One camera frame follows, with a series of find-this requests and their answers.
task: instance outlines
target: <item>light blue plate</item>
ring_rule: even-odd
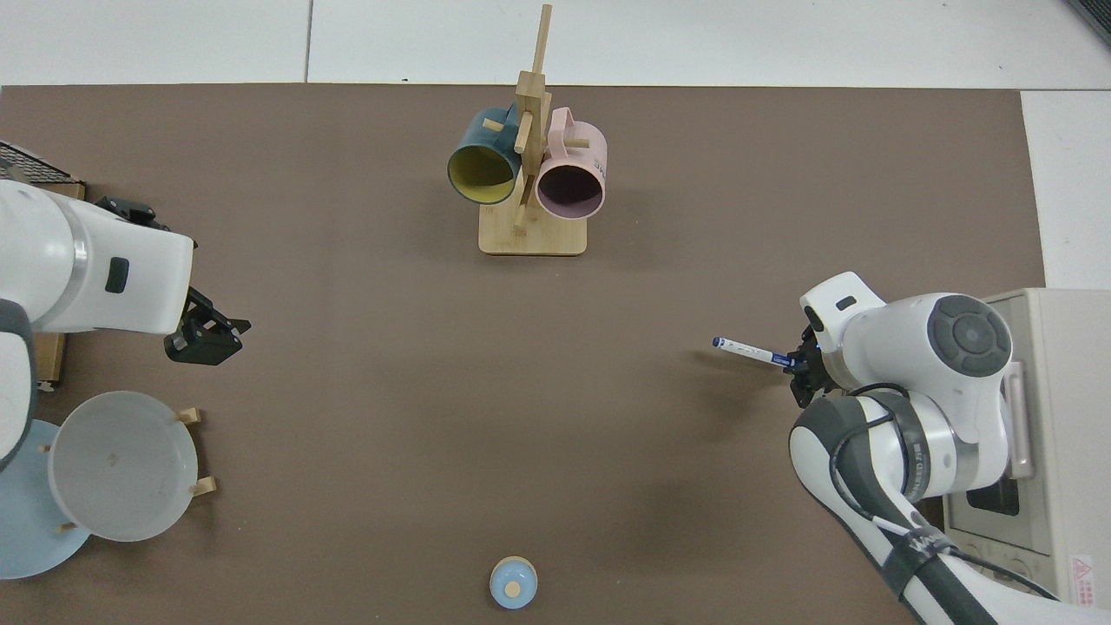
[[[47,477],[47,456],[40,445],[54,442],[58,426],[31,422],[27,441],[11,464],[0,472],[0,579],[38,575],[69,560],[89,531],[76,527],[61,534],[56,530],[69,523]]]
[[[537,571],[522,557],[508,557],[490,574],[490,594],[501,607],[522,608],[537,596]]]

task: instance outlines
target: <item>black strap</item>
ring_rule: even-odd
[[[891,553],[880,568],[880,576],[891,592],[902,598],[907,584],[918,569],[953,546],[953,542],[937,527],[915,527],[892,543]]]

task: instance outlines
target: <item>white plate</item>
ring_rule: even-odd
[[[50,571],[89,538],[83,527],[56,532],[69,520],[50,493],[47,454],[39,452],[39,446],[50,445],[57,432],[56,425],[31,422],[23,446],[0,473],[0,579]]]
[[[189,507],[197,450],[168,406],[116,391],[81,404],[50,452],[50,490],[73,521],[109,541],[166,532]]]

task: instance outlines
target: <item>pen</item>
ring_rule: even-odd
[[[718,350],[724,350],[731,354],[745,356],[748,359],[752,359],[753,361],[760,361],[761,363],[768,363],[770,365],[779,365],[780,367],[789,369],[799,366],[799,362],[789,356],[775,354],[774,352],[768,352],[767,350],[760,350],[759,347],[752,347],[751,345],[744,345],[743,343],[737,343],[735,341],[729,341],[723,336],[713,337],[713,346]]]

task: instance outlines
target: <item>mug handle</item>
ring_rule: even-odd
[[[574,119],[568,107],[560,107],[552,111],[551,124],[548,127],[548,149],[551,151],[552,158],[567,158],[563,134],[573,124]]]

